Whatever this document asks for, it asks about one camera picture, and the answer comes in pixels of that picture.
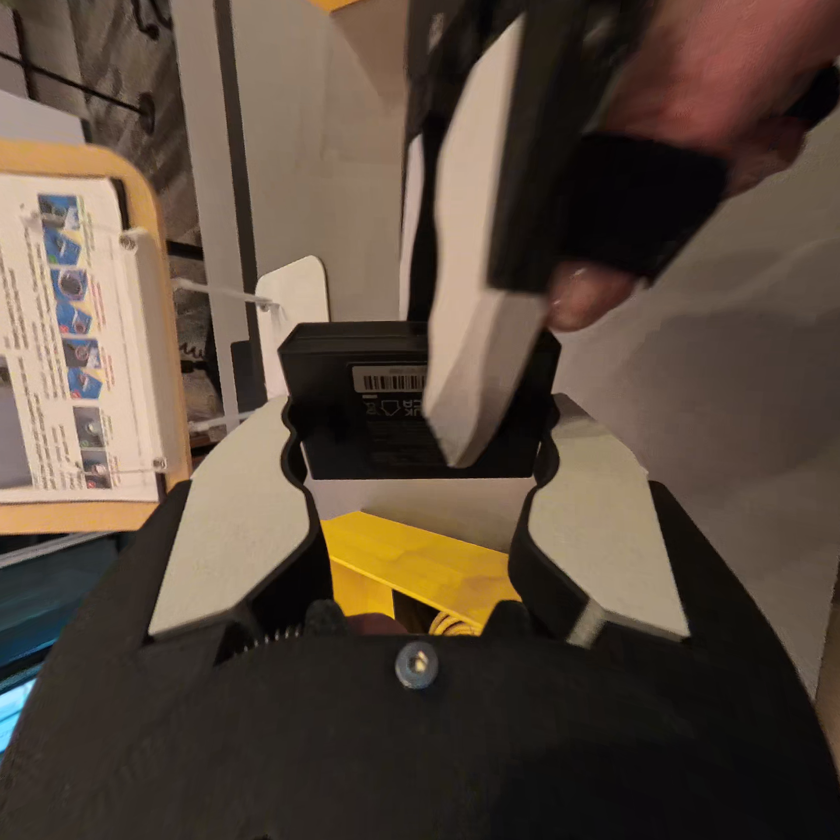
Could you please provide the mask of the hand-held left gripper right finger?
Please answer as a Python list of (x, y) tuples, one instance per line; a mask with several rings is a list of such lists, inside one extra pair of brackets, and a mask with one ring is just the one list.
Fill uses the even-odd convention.
[(609, 625), (690, 635), (648, 474), (567, 395), (541, 442), (508, 555), (510, 581), (548, 634), (589, 648)]

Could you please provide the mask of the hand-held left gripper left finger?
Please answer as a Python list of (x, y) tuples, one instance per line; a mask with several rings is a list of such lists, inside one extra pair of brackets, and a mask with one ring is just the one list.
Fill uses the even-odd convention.
[(285, 396), (270, 400), (197, 468), (149, 635), (211, 624), (269, 639), (332, 598), (332, 574)]

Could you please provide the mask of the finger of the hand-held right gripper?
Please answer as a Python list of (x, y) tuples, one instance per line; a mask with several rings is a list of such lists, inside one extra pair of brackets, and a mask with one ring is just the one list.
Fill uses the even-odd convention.
[(495, 436), (541, 330), (549, 269), (550, 14), (443, 14), (422, 75), (435, 284), (423, 412), (449, 467)]
[(407, 144), (399, 258), (400, 319), (428, 320), (434, 297), (434, 150), (422, 133)]

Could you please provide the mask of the black network switch box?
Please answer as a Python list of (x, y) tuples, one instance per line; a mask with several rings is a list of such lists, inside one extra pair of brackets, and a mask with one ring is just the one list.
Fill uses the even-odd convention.
[(316, 480), (529, 478), (549, 420), (561, 346), (543, 332), (487, 450), (447, 466), (422, 412), (424, 322), (302, 322), (278, 349), (290, 417)]

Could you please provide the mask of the yellow plastic bin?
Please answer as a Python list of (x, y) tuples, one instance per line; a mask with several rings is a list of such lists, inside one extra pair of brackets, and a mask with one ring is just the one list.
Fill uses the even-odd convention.
[(355, 511), (321, 522), (335, 601), (411, 634), (479, 636), (499, 602), (520, 601), (504, 553)]

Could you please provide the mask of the person's right hand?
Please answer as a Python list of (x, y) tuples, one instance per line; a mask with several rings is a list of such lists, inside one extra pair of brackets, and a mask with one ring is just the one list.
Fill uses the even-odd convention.
[(838, 51), (838, 1), (661, 2), (575, 152), (548, 327), (591, 326), (788, 169), (838, 104)]

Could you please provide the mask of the white stand plate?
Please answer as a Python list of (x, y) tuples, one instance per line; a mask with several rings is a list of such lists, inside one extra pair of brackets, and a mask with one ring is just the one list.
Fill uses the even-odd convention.
[(259, 278), (255, 297), (266, 397), (272, 400), (288, 394), (279, 347), (299, 324), (330, 321), (323, 263), (309, 255), (275, 269)]

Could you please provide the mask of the printed instruction sheet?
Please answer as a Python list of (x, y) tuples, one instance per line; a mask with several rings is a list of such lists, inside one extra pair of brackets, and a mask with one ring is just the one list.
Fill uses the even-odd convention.
[(3, 174), (2, 503), (156, 502), (175, 456), (159, 254), (111, 178)]

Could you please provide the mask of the wooden instruction board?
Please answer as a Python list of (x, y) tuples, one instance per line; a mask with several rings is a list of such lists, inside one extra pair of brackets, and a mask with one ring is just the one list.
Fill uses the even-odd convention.
[(163, 499), (191, 473), (186, 404), (182, 385), (175, 309), (169, 261), (161, 213), (151, 186), (126, 160), (95, 145), (62, 145), (33, 141), (2, 140), (2, 175), (38, 177), (108, 178), (120, 181), (127, 196), (129, 224), (150, 233), (159, 254), (163, 317), (167, 325), (172, 386), (172, 408), (168, 410), (175, 438), (175, 456), (163, 474), (163, 495), (156, 502), (59, 501), (2, 503), (2, 535), (134, 531), (140, 529)]

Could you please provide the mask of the black metal rod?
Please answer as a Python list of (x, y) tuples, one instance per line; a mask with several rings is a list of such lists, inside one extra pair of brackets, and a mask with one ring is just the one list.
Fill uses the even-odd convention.
[(35, 90), (33, 82), (34, 77), (42, 77), (48, 79), (49, 81), (54, 81), (55, 83), (61, 85), (64, 88), (69, 88), (73, 91), (78, 91), (87, 98), (94, 98), (102, 102), (106, 102), (108, 105), (113, 106), (115, 108), (135, 114), (139, 121), (141, 129), (149, 136), (152, 136), (154, 134), (154, 129), (156, 126), (156, 107), (154, 104), (154, 99), (150, 92), (145, 91), (140, 94), (136, 102), (129, 102), (120, 98), (116, 98), (112, 95), (100, 92), (94, 88), (85, 86), (80, 82), (63, 77), (55, 73), (54, 71), (48, 70), (46, 68), (43, 68), (42, 66), (38, 66), (32, 63), (31, 60), (25, 57), (13, 56), (12, 54), (2, 50), (1, 59), (6, 61), (7, 63), (16, 65), (19, 69), (21, 69), (24, 76), (24, 86), (27, 95), (30, 98), (33, 97), (33, 93)]

